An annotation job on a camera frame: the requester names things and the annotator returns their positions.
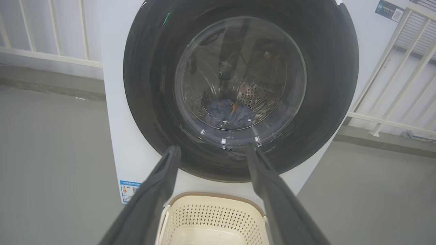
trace stainless steel drum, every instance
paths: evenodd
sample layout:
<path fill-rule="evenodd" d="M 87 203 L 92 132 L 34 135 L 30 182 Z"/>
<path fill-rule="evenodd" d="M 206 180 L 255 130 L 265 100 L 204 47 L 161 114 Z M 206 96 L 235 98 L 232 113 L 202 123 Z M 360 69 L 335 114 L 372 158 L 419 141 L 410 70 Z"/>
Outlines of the stainless steel drum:
<path fill-rule="evenodd" d="M 292 120 L 303 100 L 306 71 L 299 48 L 286 32 L 263 19 L 234 17 L 207 27 L 190 42 L 175 82 L 181 114 L 199 137 L 231 148 L 260 142 L 259 129 L 266 134 L 262 140 L 271 140 Z M 245 111 L 254 111 L 254 118 L 231 130 L 225 126 L 228 120 L 211 125 L 205 120 L 208 108 L 223 100 L 248 107 Z M 269 117 L 260 128 L 249 130 Z M 238 130 L 249 133 L 231 132 Z"/>

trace railing bar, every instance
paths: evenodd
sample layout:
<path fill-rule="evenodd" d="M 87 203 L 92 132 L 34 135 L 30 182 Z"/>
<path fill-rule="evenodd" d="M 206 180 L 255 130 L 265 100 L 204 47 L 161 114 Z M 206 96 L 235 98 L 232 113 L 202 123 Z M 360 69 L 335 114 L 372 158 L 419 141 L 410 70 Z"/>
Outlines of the railing bar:
<path fill-rule="evenodd" d="M 406 52 L 403 55 L 403 58 L 401 59 L 400 63 L 397 65 L 397 67 L 395 68 L 394 73 L 392 73 L 391 77 L 389 78 L 388 82 L 386 83 L 386 85 L 383 87 L 383 89 L 381 90 L 381 92 L 379 93 L 379 95 L 377 96 L 377 98 L 375 99 L 374 103 L 372 104 L 371 108 L 369 109 L 368 114 L 372 115 L 373 111 L 378 108 L 378 104 L 380 102 L 380 100 L 385 96 L 386 91 L 388 90 L 388 88 L 391 86 L 392 82 L 395 80 L 395 78 L 397 77 L 398 73 L 402 70 L 403 65 L 405 64 L 406 60 L 409 58 L 410 53 L 412 52 L 413 48 L 415 47 L 415 45 L 418 43 L 419 38 L 421 37 L 421 35 L 424 33 L 427 25 L 429 24 L 430 19 L 427 19 L 421 26 L 421 28 L 419 29 L 413 43 L 409 46 L 409 48 L 406 50 Z"/>
<path fill-rule="evenodd" d="M 30 51 L 36 52 L 35 42 L 33 41 L 32 29 L 30 27 L 30 24 L 26 16 L 26 9 L 23 0 L 19 0 L 19 2 L 20 2 L 21 14 L 23 15 L 24 27 L 26 28 L 27 39 L 29 40 Z"/>
<path fill-rule="evenodd" d="M 382 119 L 375 118 L 375 117 L 372 117 L 372 116 L 362 115 L 362 114 L 355 113 L 355 112 L 349 112 L 347 114 L 347 116 L 352 117 L 352 118 L 357 118 L 357 119 L 365 120 L 365 121 L 369 121 L 369 122 L 373 122 L 373 123 L 382 123 L 383 122 Z M 401 123 L 398 123 L 398 122 L 385 121 L 385 124 L 388 125 L 388 126 L 396 127 L 396 128 L 407 129 L 407 130 L 411 130 L 411 131 L 415 131 L 415 132 L 419 132 L 419 133 L 424 133 L 424 134 L 436 136 L 436 132 L 435 131 L 420 129 L 420 128 L 417 128 L 417 127 L 401 124 Z"/>
<path fill-rule="evenodd" d="M 57 54 L 32 52 L 32 51 L 23 50 L 23 49 L 0 47 L 0 53 L 16 54 L 16 55 L 44 59 L 44 60 L 60 61 L 60 62 L 65 62 L 65 63 L 77 64 L 77 65 L 86 65 L 86 66 L 91 66 L 91 67 L 96 67 L 96 68 L 103 68 L 103 65 L 101 64 L 101 62 L 98 62 L 98 61 L 86 61 L 83 59 L 77 59 L 77 58 L 72 58 L 72 57 L 67 57 L 67 56 L 59 56 Z"/>
<path fill-rule="evenodd" d="M 56 19 L 56 9 L 55 9 L 54 0 L 48 0 L 48 5 L 50 7 L 51 25 L 53 27 L 56 50 L 58 51 L 58 55 L 63 56 L 64 54 L 62 52 L 61 41 L 59 38 L 59 29 L 58 29 L 58 22 Z"/>
<path fill-rule="evenodd" d="M 380 57 L 380 60 L 378 61 L 376 67 L 374 68 L 371 77 L 369 77 L 368 82 L 365 84 L 365 87 L 363 88 L 362 92 L 360 93 L 357 101 L 354 103 L 352 112 L 356 112 L 359 108 L 363 98 L 366 96 L 368 90 L 371 88 L 372 84 L 374 83 L 375 77 L 377 76 L 378 72 L 382 68 L 383 64 L 386 61 L 386 58 L 392 51 L 392 47 L 395 44 L 395 41 L 397 40 L 398 36 L 401 33 L 401 30 L 403 29 L 404 25 L 406 24 L 407 20 L 409 19 L 410 15 L 412 14 L 412 11 L 410 9 L 406 9 L 405 13 L 403 14 L 403 17 L 401 18 L 400 22 L 397 25 L 397 28 L 394 31 L 394 34 L 391 37 L 391 40 L 389 41 L 388 45 L 386 46 L 385 50 L 383 51 L 383 54 Z"/>
<path fill-rule="evenodd" d="M 415 108 L 416 104 L 418 104 L 419 101 L 421 101 L 422 96 L 427 92 L 427 90 L 429 89 L 430 85 L 434 82 L 434 80 L 436 79 L 436 72 L 433 74 L 433 76 L 428 80 L 428 82 L 426 83 L 426 85 L 421 89 L 421 91 L 419 92 L 418 96 L 415 98 L 415 100 L 412 102 L 412 106 L 410 106 L 406 113 L 404 113 L 404 117 L 401 120 L 402 122 L 404 122 L 404 120 L 406 120 L 406 118 L 409 116 L 410 112 Z"/>
<path fill-rule="evenodd" d="M 82 24 L 83 49 L 85 51 L 85 59 L 89 60 L 88 34 L 86 33 L 85 9 L 83 6 L 83 0 L 78 0 L 78 1 L 79 1 L 80 21 Z"/>
<path fill-rule="evenodd" d="M 4 26 L 3 18 L 0 14 L 0 34 L 3 39 L 4 46 L 10 48 L 9 37 L 7 36 L 6 27 Z"/>
<path fill-rule="evenodd" d="M 430 49 L 424 54 L 424 56 L 421 58 L 421 61 L 418 63 L 416 68 L 413 70 L 410 77 L 407 79 L 407 82 L 403 85 L 400 92 L 395 97 L 394 101 L 389 106 L 388 110 L 383 115 L 384 121 L 388 121 L 391 117 L 392 113 L 395 111 L 396 107 L 398 106 L 398 101 L 401 100 L 405 94 L 405 92 L 413 85 L 418 76 L 421 74 L 421 72 L 424 70 L 425 66 L 429 62 L 430 58 L 433 56 L 433 54 L 436 52 L 436 39 L 432 43 L 432 46 Z M 381 131 L 381 129 L 386 125 L 386 123 L 378 124 L 374 130 L 371 132 L 374 136 L 378 136 L 378 133 Z"/>

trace blue clothing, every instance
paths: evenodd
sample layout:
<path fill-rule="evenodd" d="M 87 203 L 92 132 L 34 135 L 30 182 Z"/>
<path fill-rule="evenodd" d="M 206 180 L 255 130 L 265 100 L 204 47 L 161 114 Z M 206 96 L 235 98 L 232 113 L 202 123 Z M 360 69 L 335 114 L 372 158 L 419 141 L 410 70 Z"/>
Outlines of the blue clothing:
<path fill-rule="evenodd" d="M 256 112 L 248 106 L 236 105 L 230 99 L 213 101 L 207 107 L 207 110 L 206 123 L 220 129 L 242 129 L 249 127 L 253 124 L 256 116 Z"/>

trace perforated basket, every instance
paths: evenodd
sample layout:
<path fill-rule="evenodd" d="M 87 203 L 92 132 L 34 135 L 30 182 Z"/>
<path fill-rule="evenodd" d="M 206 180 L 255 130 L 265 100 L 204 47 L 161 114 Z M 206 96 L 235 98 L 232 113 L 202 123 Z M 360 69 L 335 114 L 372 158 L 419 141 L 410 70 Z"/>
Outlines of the perforated basket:
<path fill-rule="evenodd" d="M 183 193 L 164 208 L 157 245 L 269 245 L 263 211 L 253 202 L 209 193 Z"/>

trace washing machine door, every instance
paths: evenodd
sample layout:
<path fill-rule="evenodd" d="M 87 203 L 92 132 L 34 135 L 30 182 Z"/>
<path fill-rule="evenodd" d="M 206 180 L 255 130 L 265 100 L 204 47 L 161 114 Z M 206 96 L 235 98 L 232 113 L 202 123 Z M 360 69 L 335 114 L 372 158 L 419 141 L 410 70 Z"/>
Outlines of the washing machine door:
<path fill-rule="evenodd" d="M 147 0 L 123 70 L 159 153 L 179 145 L 184 171 L 243 182 L 248 143 L 283 173 L 330 139 L 354 94 L 358 44 L 333 0 Z"/>

